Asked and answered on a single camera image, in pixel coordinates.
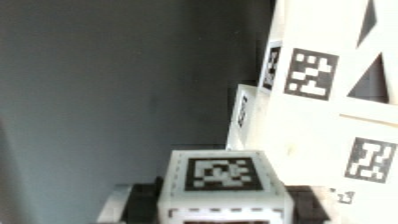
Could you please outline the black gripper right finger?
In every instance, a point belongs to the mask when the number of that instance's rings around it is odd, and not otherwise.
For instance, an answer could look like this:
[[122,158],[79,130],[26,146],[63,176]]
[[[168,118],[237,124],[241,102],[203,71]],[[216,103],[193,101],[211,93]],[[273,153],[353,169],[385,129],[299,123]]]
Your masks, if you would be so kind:
[[342,224],[330,188],[290,185],[287,189],[296,202],[294,224]]

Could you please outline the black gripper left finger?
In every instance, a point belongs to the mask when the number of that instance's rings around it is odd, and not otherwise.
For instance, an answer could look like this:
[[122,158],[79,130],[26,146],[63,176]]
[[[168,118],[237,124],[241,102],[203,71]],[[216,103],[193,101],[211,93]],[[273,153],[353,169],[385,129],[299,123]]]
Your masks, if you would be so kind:
[[118,184],[106,200],[97,224],[159,224],[157,202],[164,178],[152,183]]

